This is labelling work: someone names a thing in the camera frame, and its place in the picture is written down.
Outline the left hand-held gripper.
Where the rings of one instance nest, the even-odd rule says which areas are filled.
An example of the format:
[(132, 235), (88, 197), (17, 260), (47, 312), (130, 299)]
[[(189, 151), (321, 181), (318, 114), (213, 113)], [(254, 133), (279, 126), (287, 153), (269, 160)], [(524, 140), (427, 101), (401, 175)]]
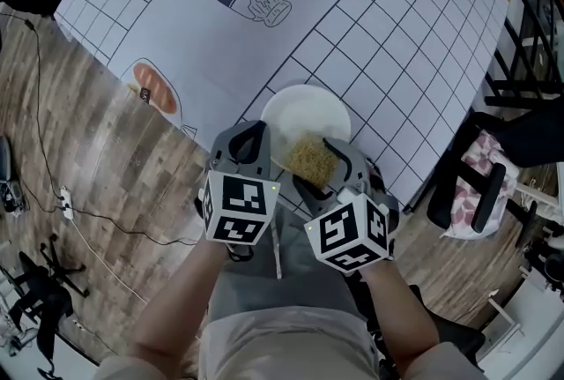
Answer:
[(271, 180), (271, 132), (264, 121), (237, 123), (216, 137), (199, 194), (206, 239), (254, 246), (270, 225), (280, 184)]

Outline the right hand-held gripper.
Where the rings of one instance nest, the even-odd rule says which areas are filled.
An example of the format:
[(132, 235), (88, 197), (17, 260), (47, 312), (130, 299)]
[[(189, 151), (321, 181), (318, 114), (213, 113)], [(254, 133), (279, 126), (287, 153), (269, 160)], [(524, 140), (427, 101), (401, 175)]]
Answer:
[(391, 258), (391, 234), (399, 220), (398, 201), (385, 193), (367, 191), (369, 173), (364, 154), (338, 138), (324, 138), (327, 149), (345, 165), (333, 176), (338, 196), (293, 175), (293, 186), (309, 213), (317, 216), (304, 225), (315, 258), (342, 273)]

